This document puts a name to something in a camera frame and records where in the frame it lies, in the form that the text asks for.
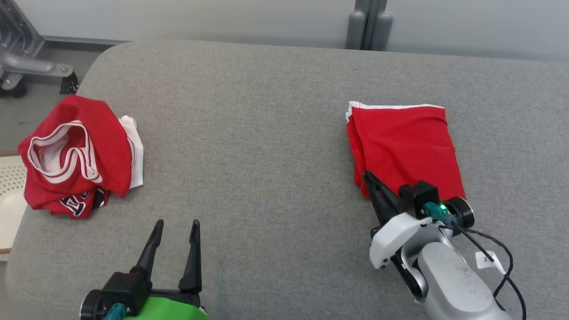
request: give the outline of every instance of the red fabric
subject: red fabric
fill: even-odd
[[[424,180],[438,188],[441,200],[465,198],[443,108],[364,109],[358,105],[347,114],[347,131],[355,161],[354,182],[364,197],[369,194],[362,175],[370,170],[395,194],[404,184]]]
[[[32,153],[39,158],[40,162],[44,159],[46,148],[54,145],[61,145],[59,154],[59,164],[64,168],[70,161],[66,161],[66,156],[71,148],[89,150],[86,146],[86,138],[90,138],[94,158],[90,161],[89,157],[77,158],[76,165],[69,165],[72,170],[67,170],[69,175],[59,174],[54,178],[63,179],[56,183],[51,182],[46,176],[38,171],[32,164],[33,157],[28,153],[32,141],[37,144],[47,143],[48,137],[57,135],[60,125],[69,127],[67,133],[57,142],[50,142],[47,146],[35,145]],[[35,210],[51,210],[53,215],[66,214],[73,219],[88,218],[92,206],[92,199],[96,193],[96,188],[100,187],[106,191],[117,194],[120,198],[126,196],[131,182],[131,148],[127,140],[127,135],[107,104],[103,101],[92,100],[80,96],[68,96],[62,99],[53,111],[42,121],[37,129],[18,146],[18,152],[26,165],[27,180],[24,189],[24,197],[28,204]],[[82,171],[89,170],[86,162],[95,168],[99,180],[86,179]],[[87,198],[81,198],[81,194],[89,192]],[[79,202],[85,204],[85,210],[79,215],[62,204],[60,200],[76,197]]]

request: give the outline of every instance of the folded red cloth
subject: folded red cloth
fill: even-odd
[[[441,200],[465,198],[444,108],[436,105],[365,105],[351,101],[346,120],[355,160],[354,182],[369,197],[362,175],[370,170],[395,194],[419,180],[435,185]]]
[[[121,198],[129,192],[133,150],[103,101],[64,98],[18,152],[28,169],[24,197],[35,210],[85,219],[109,192]]]

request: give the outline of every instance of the gray table surface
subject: gray table surface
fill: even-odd
[[[567,64],[138,42],[103,53],[79,94],[136,119],[145,185],[86,221],[26,212],[7,286],[33,318],[77,319],[160,218],[152,280],[175,288],[197,218],[212,319],[425,319],[395,268],[369,262],[377,222],[353,185],[350,100],[446,108],[476,228],[512,250],[528,319],[567,318]],[[473,265],[476,248],[453,243]],[[511,288],[499,300],[520,318]]]

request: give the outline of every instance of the gray floor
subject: gray floor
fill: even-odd
[[[47,42],[37,58],[71,64],[79,81],[95,59],[110,46],[101,44]],[[0,151],[14,151],[25,137],[63,98],[59,94],[61,78],[26,76],[27,95],[15,99],[0,98]]]

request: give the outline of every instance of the white sleeve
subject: white sleeve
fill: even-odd
[[[142,180],[142,163],[144,159],[144,147],[137,131],[137,122],[129,117],[123,116],[119,119],[122,127],[125,128],[126,136],[129,140],[130,150],[133,154],[132,162],[132,179],[130,181],[130,188],[136,188],[143,185]]]

